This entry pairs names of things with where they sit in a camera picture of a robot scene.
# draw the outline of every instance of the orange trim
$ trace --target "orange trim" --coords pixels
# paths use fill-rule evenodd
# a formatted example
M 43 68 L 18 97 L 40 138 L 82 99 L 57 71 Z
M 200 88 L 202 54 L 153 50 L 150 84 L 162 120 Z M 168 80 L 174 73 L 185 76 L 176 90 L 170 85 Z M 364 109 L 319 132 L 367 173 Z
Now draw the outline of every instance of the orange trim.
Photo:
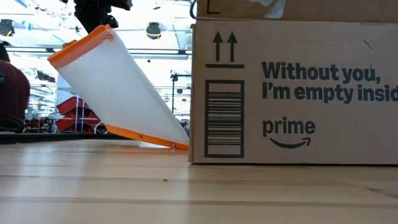
M 79 57 L 87 54 L 105 40 L 113 40 L 114 32 L 109 25 L 98 26 L 90 34 L 78 41 L 71 41 L 59 52 L 55 52 L 47 60 L 54 68 L 62 68 L 69 65 Z
M 160 146 L 166 146 L 166 147 L 171 147 L 171 148 L 181 149 L 181 150 L 188 150 L 188 145 L 186 145 L 186 144 L 172 142 L 172 141 L 160 139 L 157 137 L 148 136 L 148 135 L 141 134 L 141 133 L 138 133 L 135 131 L 126 130 L 123 128 L 118 128 L 118 127 L 107 125 L 107 124 L 105 124 L 105 126 L 106 126 L 106 129 L 110 133 L 117 134 L 118 136 L 123 136 L 123 137 L 134 139 L 137 141 L 148 142 L 148 143 L 156 144 L 156 145 L 160 145 Z

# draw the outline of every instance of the red storage crate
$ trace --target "red storage crate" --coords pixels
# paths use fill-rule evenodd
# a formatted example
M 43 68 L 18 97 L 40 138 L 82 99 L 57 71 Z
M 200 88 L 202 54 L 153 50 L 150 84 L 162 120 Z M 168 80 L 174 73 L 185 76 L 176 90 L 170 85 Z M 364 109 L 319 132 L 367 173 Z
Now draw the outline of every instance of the red storage crate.
M 98 119 L 98 117 L 93 113 L 87 113 L 85 114 L 85 118 L 97 118 L 98 120 L 82 120 L 81 119 L 82 114 L 78 113 L 78 119 L 77 119 L 77 129 L 76 131 L 81 131 L 81 122 L 84 122 L 84 127 L 85 125 L 89 125 L 91 127 L 97 125 L 101 121 Z M 75 123 L 76 123 L 76 113 L 74 111 L 69 112 L 64 116 L 64 118 L 72 118 L 72 119 L 59 119 L 58 121 L 55 122 L 57 125 L 58 130 L 60 131 L 75 131 Z
M 79 108 L 82 108 L 84 105 L 85 113 L 86 113 L 86 111 L 87 111 L 87 113 L 91 112 L 92 110 L 90 109 L 90 107 L 86 103 L 83 104 L 83 102 L 84 101 L 81 98 L 79 98 L 79 102 L 78 102 L 77 97 L 73 96 L 73 97 L 65 100 L 63 103 L 60 103 L 57 106 L 57 109 L 60 114 L 65 115 L 72 111 L 76 112 L 76 105 Z

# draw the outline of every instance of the wooden table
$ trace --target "wooden table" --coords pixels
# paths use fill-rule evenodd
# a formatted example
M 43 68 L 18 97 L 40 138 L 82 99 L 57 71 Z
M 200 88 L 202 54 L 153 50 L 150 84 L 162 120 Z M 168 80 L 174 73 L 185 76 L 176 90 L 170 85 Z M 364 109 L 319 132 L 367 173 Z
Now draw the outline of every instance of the wooden table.
M 134 141 L 0 145 L 0 223 L 398 223 L 398 168 L 191 166 Z

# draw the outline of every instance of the this side up arrows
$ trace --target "this side up arrows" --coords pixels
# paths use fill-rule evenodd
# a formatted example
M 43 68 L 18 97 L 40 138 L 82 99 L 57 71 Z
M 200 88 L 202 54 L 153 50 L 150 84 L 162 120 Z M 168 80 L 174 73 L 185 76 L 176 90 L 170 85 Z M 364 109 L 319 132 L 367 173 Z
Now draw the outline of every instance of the this side up arrows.
M 220 43 L 223 43 L 223 39 L 219 32 L 217 32 L 216 36 L 214 37 L 213 43 L 216 44 L 216 62 L 220 61 Z
M 217 32 L 216 36 L 213 39 L 213 43 L 216 44 L 216 62 L 220 61 L 220 44 L 223 42 L 224 41 L 221 38 L 220 33 Z M 231 33 L 231 35 L 229 35 L 227 43 L 231 44 L 229 61 L 234 62 L 235 61 L 235 44 L 237 44 L 238 41 L 236 40 L 236 37 L 233 32 Z
M 231 33 L 231 35 L 229 35 L 227 43 L 231 44 L 231 50 L 230 50 L 231 55 L 229 56 L 229 60 L 231 62 L 234 62 L 235 61 L 235 49 L 234 48 L 235 48 L 235 44 L 237 44 L 238 41 L 236 40 L 236 37 L 233 32 Z

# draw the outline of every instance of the amazon prime box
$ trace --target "amazon prime box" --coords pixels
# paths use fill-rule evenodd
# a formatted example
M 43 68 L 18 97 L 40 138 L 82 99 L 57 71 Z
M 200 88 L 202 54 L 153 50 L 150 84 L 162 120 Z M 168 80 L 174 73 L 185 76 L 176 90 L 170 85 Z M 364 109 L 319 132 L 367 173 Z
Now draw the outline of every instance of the amazon prime box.
M 200 0 L 199 19 L 398 22 L 396 0 Z
M 190 161 L 398 164 L 398 24 L 197 21 Z

